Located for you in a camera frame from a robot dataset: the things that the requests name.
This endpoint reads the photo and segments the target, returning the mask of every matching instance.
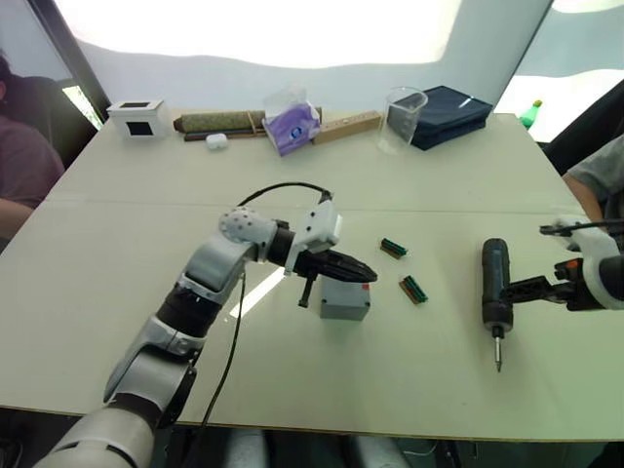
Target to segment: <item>green bottle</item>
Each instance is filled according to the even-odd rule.
[[[535,123],[535,119],[537,118],[537,111],[539,110],[539,106],[542,105],[541,100],[537,100],[533,103],[533,107],[520,116],[520,122],[525,126],[528,130]]]

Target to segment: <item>small white object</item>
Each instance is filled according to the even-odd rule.
[[[124,137],[166,137],[172,132],[172,118],[160,100],[124,100],[106,109],[117,131]]]
[[[214,134],[206,136],[206,144],[209,149],[221,149],[227,147],[227,136],[225,134]]]

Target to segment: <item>black cable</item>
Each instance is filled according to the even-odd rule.
[[[618,226],[624,225],[624,218],[605,219],[598,222],[584,222],[574,224],[572,226],[539,226],[539,232],[546,236],[569,235],[570,232],[578,229],[587,229],[590,227]]]
[[[438,447],[438,442],[439,441],[436,441],[431,448],[429,448],[427,451],[424,451],[424,452],[412,451],[412,450],[403,450],[403,453],[405,455],[413,455],[413,456],[429,456],[434,451],[436,451],[436,448]]]
[[[197,455],[201,448],[201,442],[204,438],[204,433],[206,431],[206,427],[208,426],[208,420],[211,417],[211,413],[213,412],[213,408],[216,404],[216,399],[221,393],[221,389],[225,384],[225,380],[227,379],[227,375],[230,372],[230,367],[232,366],[232,361],[234,360],[234,351],[236,351],[236,343],[238,342],[238,333],[241,329],[241,318],[243,317],[243,299],[245,298],[245,279],[246,274],[243,271],[243,277],[241,278],[241,298],[239,299],[238,306],[238,317],[236,318],[236,326],[234,328],[234,335],[232,336],[232,344],[230,345],[230,354],[227,357],[227,363],[225,364],[225,369],[223,370],[223,374],[221,375],[221,380],[218,382],[216,389],[214,390],[213,397],[211,398],[211,402],[208,404],[206,408],[206,412],[204,413],[204,418],[202,419],[202,423],[199,426],[199,431],[195,436],[195,440],[193,441],[184,461],[182,462],[182,468],[190,468],[196,462]]]
[[[308,182],[282,182],[282,183],[276,183],[274,185],[269,185],[268,187],[264,187],[264,188],[258,190],[257,192],[254,192],[252,195],[250,195],[245,200],[243,200],[241,203],[239,203],[238,206],[239,207],[244,207],[251,200],[255,200],[260,195],[264,195],[266,192],[270,192],[271,190],[275,190],[276,188],[282,188],[282,187],[307,187],[307,188],[311,188],[312,190],[316,190],[317,192],[321,192],[322,197],[325,197],[326,199],[330,200],[332,198],[332,193],[329,192],[329,190],[326,190],[325,188],[320,187],[318,185],[314,185],[313,183],[308,183]]]

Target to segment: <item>floor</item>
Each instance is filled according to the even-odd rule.
[[[19,468],[29,468],[43,457],[76,421],[76,417],[0,409],[0,437],[22,441],[24,454]],[[187,450],[189,429],[175,426],[156,435],[150,468],[179,466]],[[202,443],[200,466],[221,466],[229,429],[212,428]],[[327,434],[268,431],[271,467],[358,468],[344,461],[344,437]],[[402,439],[399,448],[411,468],[446,468],[442,446],[427,454],[435,441]],[[603,450],[604,444],[507,444],[459,442],[456,445],[463,468],[586,468]]]

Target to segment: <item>tissue box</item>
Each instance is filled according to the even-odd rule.
[[[125,137],[165,137],[172,132],[171,115],[162,100],[115,102],[106,111]]]
[[[262,126],[280,156],[295,151],[321,131],[321,115],[299,85],[290,85],[262,103]]]
[[[411,144],[429,149],[486,126],[491,104],[439,86],[424,92],[429,101],[420,113]]]

